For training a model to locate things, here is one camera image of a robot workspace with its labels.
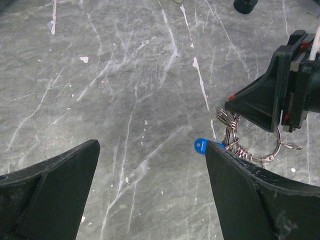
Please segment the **blue tagged key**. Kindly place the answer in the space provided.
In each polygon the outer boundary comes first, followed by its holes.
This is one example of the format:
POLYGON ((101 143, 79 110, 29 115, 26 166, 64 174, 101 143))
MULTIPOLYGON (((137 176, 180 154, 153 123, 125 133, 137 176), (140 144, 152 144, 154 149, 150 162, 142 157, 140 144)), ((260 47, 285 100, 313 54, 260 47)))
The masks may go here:
POLYGON ((197 140, 195 140, 194 142, 194 149, 197 153, 201 154, 201 155, 205 155, 206 154, 206 150, 207 150, 207 144, 208 143, 214 143, 217 144, 218 146, 222 147, 222 148, 226 148, 226 146, 220 142, 216 142, 216 141, 211 141, 208 139, 204 139, 204 138, 198 138, 197 140))

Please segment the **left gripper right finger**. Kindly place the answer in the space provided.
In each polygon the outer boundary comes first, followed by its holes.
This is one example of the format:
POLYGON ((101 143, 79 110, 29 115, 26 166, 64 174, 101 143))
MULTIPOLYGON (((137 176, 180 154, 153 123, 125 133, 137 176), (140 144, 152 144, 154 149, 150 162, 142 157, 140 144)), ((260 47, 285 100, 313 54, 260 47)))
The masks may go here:
POLYGON ((214 142, 206 165, 225 240, 318 240, 320 188, 245 161, 214 142))

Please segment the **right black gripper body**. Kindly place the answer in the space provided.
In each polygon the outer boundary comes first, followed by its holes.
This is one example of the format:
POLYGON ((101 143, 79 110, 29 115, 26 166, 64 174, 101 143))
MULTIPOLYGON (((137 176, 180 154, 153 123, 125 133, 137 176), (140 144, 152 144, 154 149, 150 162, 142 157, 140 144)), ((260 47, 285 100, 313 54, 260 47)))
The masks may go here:
POLYGON ((315 34, 296 30, 277 50, 276 92, 285 132, 301 128, 308 113, 320 112, 320 51, 311 57, 315 44, 315 34))

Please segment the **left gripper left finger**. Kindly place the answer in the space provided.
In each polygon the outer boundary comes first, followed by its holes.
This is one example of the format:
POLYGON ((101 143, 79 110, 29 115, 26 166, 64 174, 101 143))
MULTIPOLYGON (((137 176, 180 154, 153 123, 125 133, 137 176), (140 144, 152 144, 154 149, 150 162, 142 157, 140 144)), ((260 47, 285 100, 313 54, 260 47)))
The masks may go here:
POLYGON ((0 177, 2 240, 74 240, 100 154, 90 139, 0 177))

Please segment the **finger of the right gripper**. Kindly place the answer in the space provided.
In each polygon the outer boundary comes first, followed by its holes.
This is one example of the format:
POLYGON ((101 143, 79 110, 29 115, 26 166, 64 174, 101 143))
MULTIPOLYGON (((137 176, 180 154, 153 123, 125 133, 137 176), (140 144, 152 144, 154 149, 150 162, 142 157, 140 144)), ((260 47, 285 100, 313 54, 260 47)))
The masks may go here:
POLYGON ((266 72, 229 97, 224 103, 225 110, 274 133, 280 121, 280 110, 275 101, 278 68, 279 56, 273 54, 266 72))

